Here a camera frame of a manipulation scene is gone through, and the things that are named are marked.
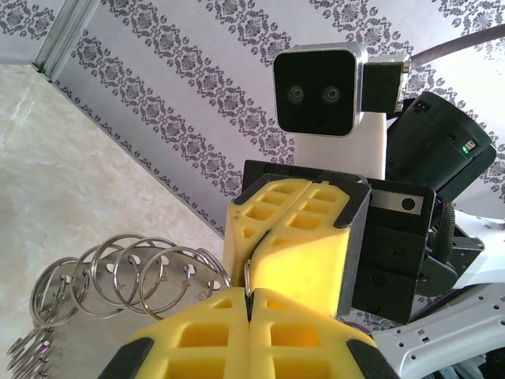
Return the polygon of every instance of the black cable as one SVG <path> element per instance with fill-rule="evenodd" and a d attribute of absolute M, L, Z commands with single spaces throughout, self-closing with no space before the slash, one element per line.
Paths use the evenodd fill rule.
<path fill-rule="evenodd" d="M 505 24 L 495 26 L 493 28 L 481 30 L 463 36 L 452 41 L 442 43 L 438 46 L 432 47 L 416 54 L 412 57 L 411 69 L 422 66 L 428 62 L 434 61 L 435 59 L 442 58 L 446 55 L 455 53 L 466 49 L 467 47 L 476 46 L 480 43 L 486 43 L 494 39 L 505 37 Z"/>

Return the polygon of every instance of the damask wallpaper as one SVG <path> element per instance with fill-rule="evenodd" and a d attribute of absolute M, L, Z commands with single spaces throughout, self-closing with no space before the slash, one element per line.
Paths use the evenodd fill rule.
<path fill-rule="evenodd" d="M 64 0 L 0 0 L 0 64 L 31 64 Z"/>
<path fill-rule="evenodd" d="M 33 20 L 53 22 L 58 6 L 39 2 L 0 0 L 0 42 L 43 36 L 47 23 L 33 34 Z M 280 51 L 359 41 L 370 56 L 416 54 L 502 24 L 505 10 L 505 0 L 97 2 L 54 83 L 220 234 L 245 159 L 294 161 L 294 140 L 275 120 L 271 64 Z M 419 67 L 404 94 L 441 95 L 491 136 L 496 161 L 455 204 L 497 219 L 505 215 L 504 45 L 492 41 Z M 430 301 L 419 298 L 416 307 Z M 391 327 L 367 313 L 353 317 Z"/>

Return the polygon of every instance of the screw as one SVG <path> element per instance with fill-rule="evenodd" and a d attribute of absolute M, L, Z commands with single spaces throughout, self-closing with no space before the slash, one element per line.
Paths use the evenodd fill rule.
<path fill-rule="evenodd" d="M 366 305 L 366 310 L 369 311 L 370 313 L 377 313 L 380 311 L 380 306 L 376 302 L 369 302 Z"/>
<path fill-rule="evenodd" d="M 406 198 L 402 201 L 402 208 L 406 211 L 411 211 L 416 206 L 416 202 L 410 198 Z"/>
<path fill-rule="evenodd" d="M 372 282 L 378 285 L 382 285 L 386 283 L 386 278 L 384 277 L 383 274 L 375 274 L 372 276 Z"/>

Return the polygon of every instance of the beige floor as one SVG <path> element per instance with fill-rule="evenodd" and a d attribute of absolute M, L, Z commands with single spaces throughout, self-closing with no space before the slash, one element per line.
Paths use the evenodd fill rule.
<path fill-rule="evenodd" d="M 32 68 L 0 66 L 0 376 L 57 258 L 117 233 L 222 256 L 223 242 Z"/>

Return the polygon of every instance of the key ring bundle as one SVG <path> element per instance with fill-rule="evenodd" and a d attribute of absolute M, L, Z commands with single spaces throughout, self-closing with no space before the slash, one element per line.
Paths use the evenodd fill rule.
<path fill-rule="evenodd" d="M 96 377 L 132 332 L 229 287 L 207 250 L 116 235 L 44 270 L 29 302 L 35 327 L 7 351 L 7 370 L 15 379 Z"/>

